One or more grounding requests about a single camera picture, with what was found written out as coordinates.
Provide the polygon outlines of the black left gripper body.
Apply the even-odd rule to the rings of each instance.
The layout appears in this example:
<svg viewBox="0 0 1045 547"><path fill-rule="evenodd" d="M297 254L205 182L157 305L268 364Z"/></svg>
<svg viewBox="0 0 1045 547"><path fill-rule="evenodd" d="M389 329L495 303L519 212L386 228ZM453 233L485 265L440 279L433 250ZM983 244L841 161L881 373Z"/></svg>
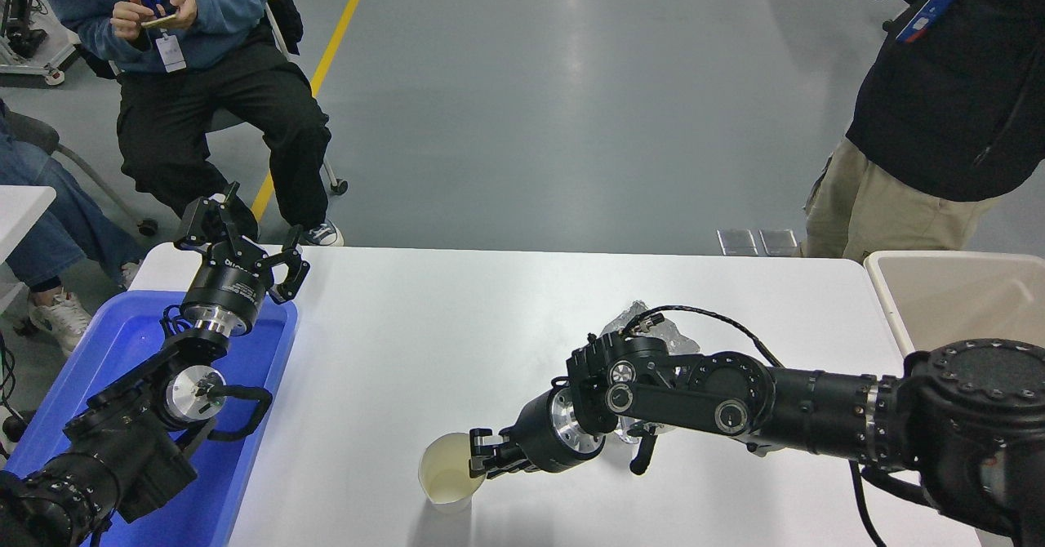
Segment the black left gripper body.
<svg viewBox="0 0 1045 547"><path fill-rule="evenodd" d="M231 261L205 260L180 303L180 315L190 321L206 316L232 315L238 325L253 325L265 298L265 284Z"/></svg>

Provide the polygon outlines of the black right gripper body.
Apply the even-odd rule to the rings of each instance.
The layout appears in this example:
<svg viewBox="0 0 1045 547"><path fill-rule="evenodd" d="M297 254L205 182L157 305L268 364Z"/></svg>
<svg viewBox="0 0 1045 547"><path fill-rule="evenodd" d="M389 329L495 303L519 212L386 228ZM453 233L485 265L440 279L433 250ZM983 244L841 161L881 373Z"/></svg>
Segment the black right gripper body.
<svg viewBox="0 0 1045 547"><path fill-rule="evenodd" d="M527 473L537 470L562 473L577 465L576 453L559 438L553 426L553 409L561 392L567 392L567 388L550 389L531 398L512 427L510 437L522 452L525 461L520 469Z"/></svg>

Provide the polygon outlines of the seated person's right hand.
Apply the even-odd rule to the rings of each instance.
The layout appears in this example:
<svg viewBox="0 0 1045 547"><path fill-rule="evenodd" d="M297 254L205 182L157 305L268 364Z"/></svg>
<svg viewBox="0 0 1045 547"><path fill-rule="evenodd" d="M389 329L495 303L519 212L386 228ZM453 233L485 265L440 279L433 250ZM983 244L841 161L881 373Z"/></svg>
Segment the seated person's right hand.
<svg viewBox="0 0 1045 547"><path fill-rule="evenodd" d="M156 12L147 7L143 0L122 0L114 4L109 25L116 38L137 42L145 30L143 24L156 18Z"/></svg>

